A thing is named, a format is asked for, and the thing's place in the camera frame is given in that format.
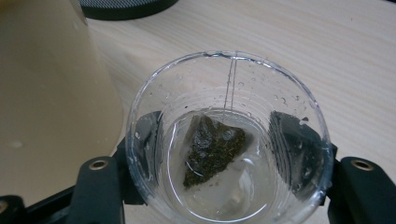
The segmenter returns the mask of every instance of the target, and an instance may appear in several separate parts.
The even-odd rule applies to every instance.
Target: beige cylindrical object
[[[109,155],[120,98],[75,0],[0,0],[0,195],[38,202]]]

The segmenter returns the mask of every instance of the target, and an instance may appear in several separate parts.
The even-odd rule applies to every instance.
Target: table
[[[242,50],[283,65],[316,97],[337,158],[379,164],[396,182],[396,5],[380,0],[180,0],[133,21],[88,20],[126,117],[157,68],[211,49]],[[328,223],[326,206],[306,223]],[[163,223],[150,207],[127,222]]]

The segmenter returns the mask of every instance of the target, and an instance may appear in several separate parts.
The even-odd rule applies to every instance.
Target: wet tea bag
[[[205,115],[192,118],[183,145],[189,146],[183,186],[189,189],[224,171],[234,158],[244,152],[246,134]]]

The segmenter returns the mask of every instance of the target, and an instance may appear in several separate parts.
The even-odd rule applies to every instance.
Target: water
[[[184,143],[194,115],[205,114],[226,125],[242,128],[247,148],[234,158],[226,170],[207,182],[186,189],[183,186],[185,164],[190,150]],[[267,131],[246,114],[223,109],[207,109],[184,114],[170,126],[164,136],[163,168],[160,178],[164,191],[175,209],[197,220],[236,221],[260,216],[275,197],[274,170],[268,161]]]

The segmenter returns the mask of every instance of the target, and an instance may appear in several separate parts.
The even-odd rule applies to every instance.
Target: black mesh object
[[[87,18],[125,21],[147,17],[172,6],[177,0],[79,0]]]

